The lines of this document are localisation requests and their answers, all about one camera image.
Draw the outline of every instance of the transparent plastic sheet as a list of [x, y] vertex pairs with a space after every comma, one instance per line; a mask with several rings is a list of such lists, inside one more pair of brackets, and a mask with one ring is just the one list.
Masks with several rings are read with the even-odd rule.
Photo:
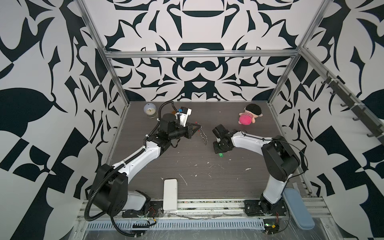
[[[281, 219], [281, 229], [287, 223]], [[327, 234], [323, 228], [321, 219], [314, 218], [315, 227], [311, 230], [302, 230], [298, 228], [295, 222], [291, 219], [289, 226], [280, 233], [275, 235], [267, 235], [263, 231], [253, 229], [216, 229], [216, 230], [152, 230], [149, 229], [139, 239], [143, 240], [325, 240], [328, 239]], [[131, 239], [119, 234], [115, 229], [100, 230], [100, 229], [87, 229], [84, 235], [84, 240], [123, 240]]]

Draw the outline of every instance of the pink plush body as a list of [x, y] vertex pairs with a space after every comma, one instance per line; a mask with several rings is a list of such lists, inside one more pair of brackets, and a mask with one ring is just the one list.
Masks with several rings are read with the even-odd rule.
[[249, 125], [252, 123], [253, 116], [249, 113], [243, 113], [239, 117], [239, 123], [243, 125]]

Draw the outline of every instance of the wooden tabletop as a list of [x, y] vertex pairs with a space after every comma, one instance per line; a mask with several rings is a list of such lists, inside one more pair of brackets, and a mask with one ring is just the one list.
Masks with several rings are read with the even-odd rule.
[[[263, 116], [256, 123], [238, 124], [239, 113], [249, 102], [175, 102], [175, 107], [192, 109], [188, 122], [199, 123], [208, 136], [204, 145], [200, 133], [192, 139], [182, 138], [177, 148], [169, 147], [159, 158], [144, 167], [129, 183], [129, 190], [140, 190], [151, 198], [163, 197], [164, 179], [177, 179], [178, 198], [252, 198], [260, 197], [268, 182], [269, 173], [263, 156], [246, 149], [234, 148], [219, 157], [213, 149], [216, 140], [212, 129], [222, 124], [228, 130], [246, 130], [262, 137], [279, 135], [278, 128], [266, 102], [258, 104]], [[120, 139], [112, 156], [119, 162], [142, 146], [145, 134], [156, 125], [156, 118], [144, 113], [145, 102], [132, 102]], [[161, 103], [154, 103], [158, 108]], [[162, 115], [172, 112], [171, 104], [162, 109]], [[301, 195], [306, 196], [300, 177], [297, 182]]]

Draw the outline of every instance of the black plush hair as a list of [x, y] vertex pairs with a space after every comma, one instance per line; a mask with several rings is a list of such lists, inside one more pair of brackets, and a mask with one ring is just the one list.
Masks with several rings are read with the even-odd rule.
[[253, 113], [255, 115], [260, 115], [262, 113], [262, 109], [259, 107], [259, 105], [254, 104], [254, 103], [248, 104], [245, 107], [245, 110], [250, 111], [251, 113]]

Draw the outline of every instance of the metal vent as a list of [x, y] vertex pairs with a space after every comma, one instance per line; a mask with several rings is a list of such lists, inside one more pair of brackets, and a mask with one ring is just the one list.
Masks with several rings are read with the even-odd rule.
[[[131, 230], [132, 224], [146, 225], [143, 220], [119, 220], [116, 221], [119, 228]], [[114, 229], [111, 221], [95, 221], [89, 223], [87, 230], [111, 230]], [[152, 230], [204, 230], [204, 229], [255, 229], [265, 230], [262, 219], [196, 219], [196, 220], [158, 220], [151, 227]], [[148, 228], [135, 228], [135, 230], [148, 230]]]

